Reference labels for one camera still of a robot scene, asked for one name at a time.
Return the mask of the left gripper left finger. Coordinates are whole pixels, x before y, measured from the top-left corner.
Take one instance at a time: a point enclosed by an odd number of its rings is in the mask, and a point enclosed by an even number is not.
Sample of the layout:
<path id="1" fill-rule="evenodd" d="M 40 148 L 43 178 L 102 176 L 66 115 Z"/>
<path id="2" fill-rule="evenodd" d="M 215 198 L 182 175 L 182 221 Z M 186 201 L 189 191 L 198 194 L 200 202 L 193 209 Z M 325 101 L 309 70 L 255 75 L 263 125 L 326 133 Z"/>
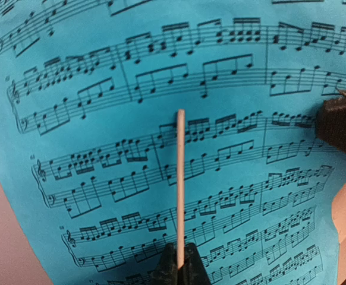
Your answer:
<path id="1" fill-rule="evenodd" d="M 151 285 L 177 285 L 178 267 L 177 253 L 173 243 L 167 243 L 162 251 L 159 262 L 151 274 Z"/>

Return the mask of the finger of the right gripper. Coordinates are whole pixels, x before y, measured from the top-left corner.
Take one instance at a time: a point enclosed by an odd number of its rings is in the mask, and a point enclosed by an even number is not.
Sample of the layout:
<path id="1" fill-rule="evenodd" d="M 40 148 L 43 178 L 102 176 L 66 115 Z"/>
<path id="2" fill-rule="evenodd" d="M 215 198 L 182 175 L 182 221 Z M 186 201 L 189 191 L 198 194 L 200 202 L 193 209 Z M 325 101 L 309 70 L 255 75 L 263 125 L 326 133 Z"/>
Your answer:
<path id="1" fill-rule="evenodd" d="M 316 116 L 316 136 L 346 154 L 346 90 L 341 97 L 325 100 Z"/>

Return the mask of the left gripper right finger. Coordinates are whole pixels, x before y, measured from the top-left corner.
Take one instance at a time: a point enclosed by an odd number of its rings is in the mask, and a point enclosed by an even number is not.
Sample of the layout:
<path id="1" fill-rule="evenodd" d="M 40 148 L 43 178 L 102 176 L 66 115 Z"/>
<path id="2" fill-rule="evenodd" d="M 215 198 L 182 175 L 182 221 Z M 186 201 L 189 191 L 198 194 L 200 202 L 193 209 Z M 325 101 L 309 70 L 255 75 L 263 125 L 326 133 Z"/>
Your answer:
<path id="1" fill-rule="evenodd" d="M 210 279 L 197 250 L 197 246 L 194 243 L 188 243 L 184 253 L 183 284 L 210 285 Z"/>

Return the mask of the blue sheet music paper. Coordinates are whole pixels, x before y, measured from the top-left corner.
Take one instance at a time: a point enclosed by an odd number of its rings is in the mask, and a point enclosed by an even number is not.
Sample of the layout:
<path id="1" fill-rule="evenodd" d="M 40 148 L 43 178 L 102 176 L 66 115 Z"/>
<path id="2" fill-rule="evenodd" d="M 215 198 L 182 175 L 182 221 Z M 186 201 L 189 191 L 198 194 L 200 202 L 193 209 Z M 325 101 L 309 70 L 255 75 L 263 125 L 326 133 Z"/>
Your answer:
<path id="1" fill-rule="evenodd" d="M 346 1 L 0 1 L 0 183 L 54 284 L 148 284 L 177 234 L 211 284 L 336 284 Z"/>

